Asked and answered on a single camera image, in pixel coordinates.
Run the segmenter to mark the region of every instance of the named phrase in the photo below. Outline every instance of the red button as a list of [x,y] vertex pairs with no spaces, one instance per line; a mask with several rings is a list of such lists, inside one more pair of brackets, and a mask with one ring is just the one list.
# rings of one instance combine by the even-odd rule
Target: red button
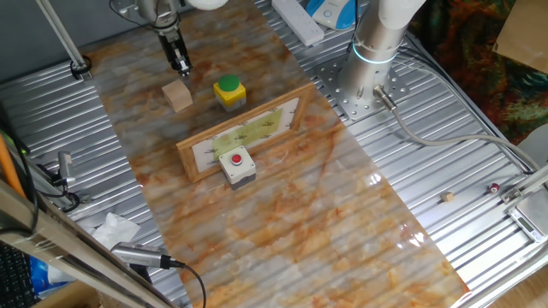
[[238,154],[232,156],[232,163],[241,163],[241,156]]

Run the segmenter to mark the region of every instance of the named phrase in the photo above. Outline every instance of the gray cable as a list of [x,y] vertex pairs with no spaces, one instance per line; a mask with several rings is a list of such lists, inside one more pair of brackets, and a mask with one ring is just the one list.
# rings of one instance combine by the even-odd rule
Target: gray cable
[[465,141],[465,140],[474,140],[474,139],[481,139],[481,140],[487,140],[491,142],[498,143],[500,145],[504,145],[508,147],[510,150],[515,152],[521,159],[523,159],[526,163],[530,165],[534,169],[534,171],[537,171],[540,169],[539,165],[522,149],[519,147],[511,144],[509,141],[506,141],[504,139],[500,139],[499,137],[490,136],[490,135],[483,135],[483,134],[471,134],[471,135],[465,135],[450,139],[442,139],[442,140],[425,140],[421,137],[415,135],[413,132],[411,132],[407,125],[405,125],[405,122],[403,122],[402,117],[400,116],[400,113],[397,111],[397,109],[392,110],[392,115],[396,118],[397,122],[402,127],[403,131],[409,135],[412,141],[422,144],[422,145],[429,145],[429,146],[441,146],[441,145],[451,145],[457,142]]
[[[401,58],[404,59],[404,60],[412,60],[411,58],[406,59],[405,57],[402,57],[402,56],[401,56]],[[465,99],[462,97],[462,95],[459,92],[453,90],[452,86],[449,84],[449,82],[447,80],[445,80],[437,72],[433,72],[431,70],[425,69],[425,68],[427,68],[426,65],[422,64],[421,66],[423,68],[417,68],[417,67],[413,67],[411,65],[408,65],[406,63],[403,63],[403,62],[394,61],[394,63],[400,64],[400,65],[402,65],[404,67],[407,67],[407,68],[418,69],[420,71],[423,71],[423,72],[426,72],[428,74],[432,74],[432,75],[438,77],[445,84],[445,86],[447,86],[447,88],[451,92],[453,92],[453,94],[455,94],[462,101],[465,101]],[[436,140],[436,141],[434,141],[434,140],[425,140],[425,139],[422,139],[421,137],[415,135],[413,132],[411,132],[409,130],[409,128],[407,127],[407,125],[405,125],[405,122],[402,120],[402,118],[400,117],[400,114],[398,113],[397,110],[392,110],[391,112],[392,112],[392,114],[394,114],[394,117],[396,118],[396,120],[398,121],[400,126],[402,127],[403,131],[406,134],[408,134],[409,137],[416,143],[419,143],[419,144],[422,144],[422,145],[429,145],[429,146],[441,146],[441,145],[450,145],[450,144],[454,144],[456,142],[461,142],[461,141],[465,141],[465,140],[473,140],[473,139],[488,140],[488,141],[491,141],[491,142],[498,143],[500,145],[504,145],[507,148],[509,148],[519,158],[521,158],[524,162],[529,164],[529,167],[531,167],[531,169],[533,169],[533,171],[537,171],[537,170],[540,169],[540,166],[526,152],[524,152],[519,147],[511,144],[507,140],[501,139],[499,137],[490,136],[490,135],[483,135],[483,134],[465,135],[465,136],[461,136],[461,137],[455,137],[455,138],[443,139],[443,140]]]

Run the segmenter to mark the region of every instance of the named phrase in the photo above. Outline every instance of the colorful fabric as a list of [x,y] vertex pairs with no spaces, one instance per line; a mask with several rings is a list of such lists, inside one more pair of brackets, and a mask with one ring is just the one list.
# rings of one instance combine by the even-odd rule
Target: colorful fabric
[[500,131],[519,144],[548,123],[548,77],[491,51],[515,0],[428,0],[410,30]]

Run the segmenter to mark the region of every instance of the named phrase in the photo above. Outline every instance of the green button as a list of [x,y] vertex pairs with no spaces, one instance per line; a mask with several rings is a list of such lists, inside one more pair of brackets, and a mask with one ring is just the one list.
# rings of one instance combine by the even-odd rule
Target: green button
[[219,80],[219,87],[225,92],[232,92],[240,86],[240,80],[238,77],[228,74]]

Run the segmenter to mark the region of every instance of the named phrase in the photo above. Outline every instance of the wooden frame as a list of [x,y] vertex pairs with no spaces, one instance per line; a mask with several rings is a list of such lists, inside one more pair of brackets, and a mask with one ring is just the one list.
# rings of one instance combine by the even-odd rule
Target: wooden frame
[[257,108],[246,112],[245,114],[235,116],[219,125],[216,125],[215,127],[211,127],[205,130],[204,132],[198,133],[190,138],[187,138],[177,143],[176,144],[177,150],[179,151],[179,155],[181,156],[182,165],[184,166],[185,171],[187,172],[188,179],[191,182],[196,182],[207,177],[208,175],[212,175],[218,172],[219,170],[221,170],[221,166],[217,164],[209,169],[199,172],[198,166],[196,165],[196,161],[194,159],[194,152],[192,150],[192,147],[194,145],[197,145],[198,143],[204,140],[212,138],[213,136],[216,136],[230,129],[238,125],[239,123],[243,123],[249,119],[254,118],[255,116],[259,116],[262,113],[265,113],[266,111],[272,108],[275,108],[281,104],[287,103],[291,99],[299,98],[299,103],[297,105],[297,109],[295,111],[295,115],[291,123],[291,128],[289,130],[268,139],[267,141],[261,143],[260,145],[256,145],[251,149],[247,149],[247,151],[249,152],[249,155],[253,155],[254,153],[262,151],[268,146],[274,143],[277,143],[279,140],[287,138],[288,136],[292,134],[295,134],[299,130],[302,117],[305,114],[308,103],[312,100],[314,91],[316,91],[316,87],[314,86],[313,83],[309,83],[305,86],[294,89],[291,92],[283,94],[281,97],[275,98],[266,104],[262,104],[258,106]]

